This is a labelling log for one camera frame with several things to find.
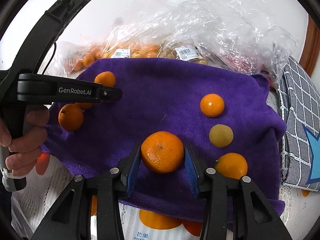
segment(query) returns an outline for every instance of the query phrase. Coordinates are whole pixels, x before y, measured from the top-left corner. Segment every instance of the wooden frame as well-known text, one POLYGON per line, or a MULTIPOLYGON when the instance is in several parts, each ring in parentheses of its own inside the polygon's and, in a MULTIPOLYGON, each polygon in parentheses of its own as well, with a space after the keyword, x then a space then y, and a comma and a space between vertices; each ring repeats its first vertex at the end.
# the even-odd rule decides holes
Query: wooden frame
POLYGON ((319 57, 320 51, 320 30, 315 22, 309 16, 306 41, 304 44, 303 52, 299 64, 308 73, 312 75, 316 62, 319 57))

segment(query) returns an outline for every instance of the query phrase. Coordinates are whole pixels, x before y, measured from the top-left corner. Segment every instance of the purple towel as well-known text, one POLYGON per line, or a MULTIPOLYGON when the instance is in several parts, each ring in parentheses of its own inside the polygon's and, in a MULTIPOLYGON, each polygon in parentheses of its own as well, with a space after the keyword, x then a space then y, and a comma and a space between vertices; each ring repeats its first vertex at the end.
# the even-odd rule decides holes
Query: purple towel
MULTIPOLYGON (((43 151, 56 156, 72 175, 88 178, 108 171, 129 155, 134 143, 164 130, 177 135, 183 144, 191 144, 211 167, 226 153, 243 155, 248 176, 276 212, 283 212, 284 203, 278 200, 277 141, 285 123, 266 104, 267 79, 161 58, 101 59, 78 79, 93 81, 103 71, 116 75, 116 87, 123 91, 119 102, 102 102, 86 110, 76 132, 66 132, 58 124, 58 112, 65 103, 55 103, 50 109, 43 151), (224 112, 216 118, 200 111, 200 100, 209 93, 225 101, 224 112), (234 140, 225 148, 209 141, 209 131, 216 124, 233 130, 234 140)), ((204 215, 204 201, 191 194, 184 165, 169 174, 156 174, 141 163, 135 191, 123 203, 188 220, 201 221, 204 215)))

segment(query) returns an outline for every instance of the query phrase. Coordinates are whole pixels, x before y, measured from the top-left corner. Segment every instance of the barcode label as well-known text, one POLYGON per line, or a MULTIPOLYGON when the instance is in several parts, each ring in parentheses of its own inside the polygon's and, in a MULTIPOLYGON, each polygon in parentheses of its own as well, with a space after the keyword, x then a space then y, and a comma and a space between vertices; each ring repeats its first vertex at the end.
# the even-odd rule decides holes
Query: barcode label
POLYGON ((188 61, 195 58, 202 58, 196 47, 191 45, 178 47, 175 49, 175 51, 177 52, 179 58, 184 61, 188 61))
POLYGON ((130 57, 130 49, 116 49, 111 58, 127 58, 130 57))

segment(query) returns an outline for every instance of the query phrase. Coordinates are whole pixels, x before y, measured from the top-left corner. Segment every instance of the finger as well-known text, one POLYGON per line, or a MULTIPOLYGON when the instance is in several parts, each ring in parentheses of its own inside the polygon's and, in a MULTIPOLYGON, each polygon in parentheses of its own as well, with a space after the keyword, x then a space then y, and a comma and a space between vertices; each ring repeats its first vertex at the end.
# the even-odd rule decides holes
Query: finger
POLYGON ((33 167, 36 165, 36 163, 37 163, 37 161, 35 160, 32 163, 29 163, 28 165, 23 166, 22 168, 12 170, 13 176, 27 175, 33 169, 33 167))
POLYGON ((13 153, 30 152, 47 139, 47 131, 44 127, 34 127, 27 134, 20 138, 13 139, 9 145, 9 151, 13 153))
POLYGON ((12 154, 6 158, 5 165, 9 170, 16 170, 32 163, 40 155, 41 155, 40 147, 26 153, 12 154))
POLYGON ((11 143, 11 134, 2 120, 0 120, 0 145, 8 147, 11 143))
POLYGON ((49 115, 49 109, 43 106, 41 109, 31 110, 26 116, 26 121, 35 126, 45 126, 49 121, 49 115))

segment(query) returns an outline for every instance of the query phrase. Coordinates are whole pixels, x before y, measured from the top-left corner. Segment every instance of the gray checkered cushion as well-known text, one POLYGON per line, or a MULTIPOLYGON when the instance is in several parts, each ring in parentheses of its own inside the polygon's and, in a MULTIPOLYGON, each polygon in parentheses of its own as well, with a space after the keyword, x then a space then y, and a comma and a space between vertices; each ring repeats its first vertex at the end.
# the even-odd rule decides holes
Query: gray checkered cushion
POLYGON ((308 74, 289 58, 278 87, 280 115, 287 131, 280 141, 283 185, 319 191, 320 183, 307 184, 312 154, 303 125, 319 133, 319 93, 308 74))

